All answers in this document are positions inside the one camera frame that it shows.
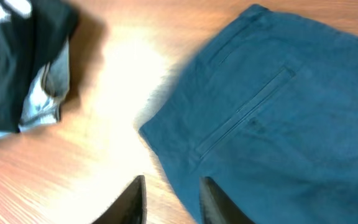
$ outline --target stack of clothes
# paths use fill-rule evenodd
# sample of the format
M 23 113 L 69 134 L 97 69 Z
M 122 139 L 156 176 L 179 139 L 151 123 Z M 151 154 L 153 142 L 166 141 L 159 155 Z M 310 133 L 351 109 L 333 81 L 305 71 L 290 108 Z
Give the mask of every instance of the stack of clothes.
M 59 122 L 77 20 L 60 0 L 0 0 L 0 138 Z

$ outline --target wooden floor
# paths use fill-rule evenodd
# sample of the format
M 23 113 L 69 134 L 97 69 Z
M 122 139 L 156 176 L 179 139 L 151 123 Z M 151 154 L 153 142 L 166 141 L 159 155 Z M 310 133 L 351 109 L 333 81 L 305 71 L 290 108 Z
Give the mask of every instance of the wooden floor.
M 137 175 L 148 223 L 194 223 L 137 134 L 175 74 L 246 0 L 71 0 L 72 88 L 62 122 L 0 141 L 0 223 L 91 223 Z M 358 0 L 265 0 L 358 35 Z

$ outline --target wooden table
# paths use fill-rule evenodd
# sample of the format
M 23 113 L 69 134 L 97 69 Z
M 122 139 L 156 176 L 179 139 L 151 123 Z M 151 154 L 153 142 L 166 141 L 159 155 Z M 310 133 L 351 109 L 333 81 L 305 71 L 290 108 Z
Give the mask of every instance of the wooden table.
M 198 48 L 246 0 L 72 0 L 63 121 L 0 141 L 0 223 L 91 223 L 139 174 L 148 223 L 193 223 L 137 134 Z M 264 0 L 358 35 L 358 0 Z

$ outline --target navy blue cloth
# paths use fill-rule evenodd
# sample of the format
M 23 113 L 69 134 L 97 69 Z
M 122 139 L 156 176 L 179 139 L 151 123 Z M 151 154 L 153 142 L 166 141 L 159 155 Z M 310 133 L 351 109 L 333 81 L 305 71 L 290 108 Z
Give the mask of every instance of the navy blue cloth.
M 198 223 L 204 176 L 256 223 L 358 223 L 358 37 L 253 5 L 140 133 Z

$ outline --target wooden surface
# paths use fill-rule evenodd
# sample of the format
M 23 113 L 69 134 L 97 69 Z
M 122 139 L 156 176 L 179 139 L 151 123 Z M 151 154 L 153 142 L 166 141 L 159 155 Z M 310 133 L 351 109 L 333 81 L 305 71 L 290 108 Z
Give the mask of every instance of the wooden surface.
M 195 51 L 252 2 L 72 0 L 62 122 L 0 141 L 0 223 L 91 223 L 144 174 L 148 223 L 193 223 L 137 134 Z M 358 0 L 266 0 L 358 35 Z

